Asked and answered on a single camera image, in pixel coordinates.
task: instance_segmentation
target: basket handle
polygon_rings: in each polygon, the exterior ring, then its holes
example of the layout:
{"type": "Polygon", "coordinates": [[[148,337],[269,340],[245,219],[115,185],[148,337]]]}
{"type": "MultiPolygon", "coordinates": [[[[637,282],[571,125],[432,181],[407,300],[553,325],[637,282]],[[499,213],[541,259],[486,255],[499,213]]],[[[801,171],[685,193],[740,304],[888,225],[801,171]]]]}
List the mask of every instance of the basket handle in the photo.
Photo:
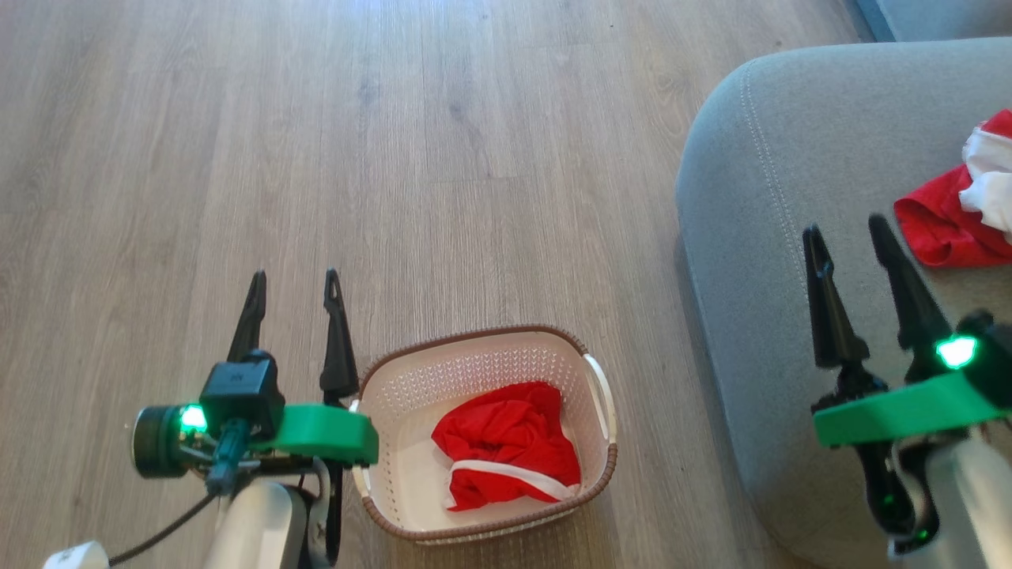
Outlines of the basket handle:
{"type": "MultiPolygon", "coordinates": [[[[351,405],[348,405],[348,411],[352,413],[358,412],[358,399],[354,399],[351,405]]],[[[372,489],[372,485],[369,483],[369,470],[362,467],[351,467],[351,478],[355,481],[355,489],[358,490],[358,494],[362,499],[369,497],[369,490],[372,489]]]]}
{"type": "Polygon", "coordinates": [[[618,434],[618,418],[615,415],[615,402],[611,398],[608,380],[604,377],[601,364],[593,355],[586,353],[583,359],[591,371],[591,374],[587,375],[587,383],[590,385],[590,394],[597,410],[597,420],[601,424],[601,434],[609,444],[613,444],[618,434]]]}

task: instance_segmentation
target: brown basket rim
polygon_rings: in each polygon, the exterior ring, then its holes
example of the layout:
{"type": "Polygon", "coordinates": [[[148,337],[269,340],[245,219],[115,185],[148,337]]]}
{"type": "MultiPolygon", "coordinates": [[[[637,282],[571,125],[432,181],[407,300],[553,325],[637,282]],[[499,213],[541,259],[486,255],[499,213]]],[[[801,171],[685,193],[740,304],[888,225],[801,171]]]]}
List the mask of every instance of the brown basket rim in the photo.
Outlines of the brown basket rim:
{"type": "Polygon", "coordinates": [[[474,330],[472,332],[465,332],[462,334],[449,334],[446,336],[440,336],[434,340],[427,340],[424,342],[418,342],[411,344],[407,347],[392,351],[387,355],[381,356],[378,359],[374,360],[369,364],[362,376],[362,379],[358,382],[358,395],[357,399],[362,399],[365,396],[365,388],[368,386],[369,380],[372,376],[384,365],[390,363],[398,357],[403,357],[405,355],[415,353],[418,351],[426,350],[433,347],[439,347],[442,345],[450,344],[453,342],[460,342],[465,340],[473,340],[475,338],[482,338],[485,336],[498,336],[505,334],[518,334],[522,332],[547,332],[563,338],[580,353],[580,356],[587,355],[587,346],[583,342],[578,340],[576,336],[569,333],[567,330],[562,328],[557,328],[555,326],[547,326],[545,324],[521,324],[518,326],[494,326],[491,328],[482,328],[480,330],[474,330]]]}
{"type": "Polygon", "coordinates": [[[478,536],[481,534],[488,534],[491,532],[499,532],[501,530],[506,530],[509,527],[514,527],[516,525],[524,525],[527,523],[532,523],[546,517],[552,517],[560,513],[569,511],[571,509],[578,508],[590,500],[597,497],[598,494],[604,491],[604,487],[608,485],[611,481],[611,475],[615,472],[615,464],[618,461],[618,443],[612,442],[608,444],[608,460],[604,464],[604,472],[601,473],[601,477],[597,479],[597,483],[590,487],[589,490],[580,494],[579,496],[574,496],[568,500],[562,502],[557,502],[552,504],[544,509],[540,509],[535,512],[531,512],[525,515],[518,515],[515,517],[510,517],[507,519],[502,519],[499,521],[490,521],[488,523],[480,523],[478,525],[469,525],[467,527],[457,527],[452,530],[436,530],[432,532],[411,532],[407,530],[402,530],[387,519],[380,509],[376,507],[375,503],[372,501],[371,497],[362,498],[362,505],[365,506],[365,511],[369,513],[369,516],[375,521],[376,525],[383,527],[387,533],[397,536],[398,538],[404,540],[410,540],[413,542],[428,542],[436,540],[452,540],[455,538],[466,538],[472,536],[478,536]]]}

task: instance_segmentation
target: stitching seam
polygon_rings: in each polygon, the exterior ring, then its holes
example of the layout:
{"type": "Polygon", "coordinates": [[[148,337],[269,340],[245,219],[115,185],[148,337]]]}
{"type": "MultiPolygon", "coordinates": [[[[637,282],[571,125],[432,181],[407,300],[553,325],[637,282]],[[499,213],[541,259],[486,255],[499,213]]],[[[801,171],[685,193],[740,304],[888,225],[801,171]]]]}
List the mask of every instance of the stitching seam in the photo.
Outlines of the stitching seam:
{"type": "Polygon", "coordinates": [[[805,298],[808,299],[808,290],[805,286],[805,278],[802,275],[802,265],[795,254],[799,241],[795,243],[790,238],[790,231],[796,226],[790,214],[790,208],[787,206],[787,200],[783,196],[783,186],[780,184],[780,178],[776,175],[776,168],[773,166],[773,157],[769,150],[769,144],[767,144],[766,137],[759,126],[755,100],[752,98],[752,65],[754,63],[755,60],[750,62],[745,68],[745,77],[742,80],[741,87],[741,104],[745,110],[749,131],[752,133],[752,143],[755,145],[756,153],[759,155],[759,163],[762,165],[763,175],[766,178],[766,189],[769,191],[770,197],[773,199],[773,206],[776,208],[776,215],[780,221],[780,232],[783,234],[784,243],[787,245],[787,254],[794,265],[794,275],[797,277],[797,282],[802,286],[805,298]]]}

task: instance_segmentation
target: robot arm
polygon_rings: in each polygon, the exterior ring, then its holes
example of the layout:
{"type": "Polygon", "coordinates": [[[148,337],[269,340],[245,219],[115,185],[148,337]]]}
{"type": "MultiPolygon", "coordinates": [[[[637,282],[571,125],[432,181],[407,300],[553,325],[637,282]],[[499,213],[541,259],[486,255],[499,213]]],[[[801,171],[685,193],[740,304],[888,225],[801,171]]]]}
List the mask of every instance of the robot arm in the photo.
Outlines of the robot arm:
{"type": "Polygon", "coordinates": [[[985,424],[1012,412],[1012,327],[978,311],[953,334],[881,216],[868,221],[890,275],[901,347],[914,359],[890,391],[865,371],[833,284],[818,227],[803,236],[816,364],[840,368],[836,389],[812,406],[820,442],[852,446],[866,501],[890,538],[890,558],[911,569],[1012,566],[1012,469],[987,444],[985,424]]]}
{"type": "Polygon", "coordinates": [[[324,307],[330,317],[320,388],[323,404],[286,404],[277,389],[277,363],[259,348],[266,275],[253,275],[226,361],[210,372],[199,399],[147,407],[134,427],[134,465],[144,478],[193,472],[207,496],[142,546],[109,558],[97,542],[53,555],[45,569],[106,569],[168,536],[215,498],[223,509],[206,569],[322,569],[340,546],[344,470],[378,459],[378,435],[364,415],[340,398],[358,391],[354,353],[337,271],[327,272],[324,307]],[[315,475],[316,496],[265,478],[315,475]]]}

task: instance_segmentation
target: green led light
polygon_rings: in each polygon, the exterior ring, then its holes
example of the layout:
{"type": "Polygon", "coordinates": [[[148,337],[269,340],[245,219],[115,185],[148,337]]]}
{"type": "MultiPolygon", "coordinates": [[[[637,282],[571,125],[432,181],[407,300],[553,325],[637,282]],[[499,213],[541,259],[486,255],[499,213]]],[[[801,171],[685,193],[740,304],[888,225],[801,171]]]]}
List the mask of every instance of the green led light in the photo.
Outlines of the green led light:
{"type": "Polygon", "coordinates": [[[977,340],[967,336],[957,336],[950,340],[940,342],[935,351],[941,356],[942,361],[953,370],[958,370],[974,358],[974,351],[977,350],[977,340]]]}
{"type": "Polygon", "coordinates": [[[183,430],[195,430],[203,432],[207,430],[207,419],[203,416],[203,409],[199,405],[187,405],[183,407],[179,417],[179,423],[183,430]]]}

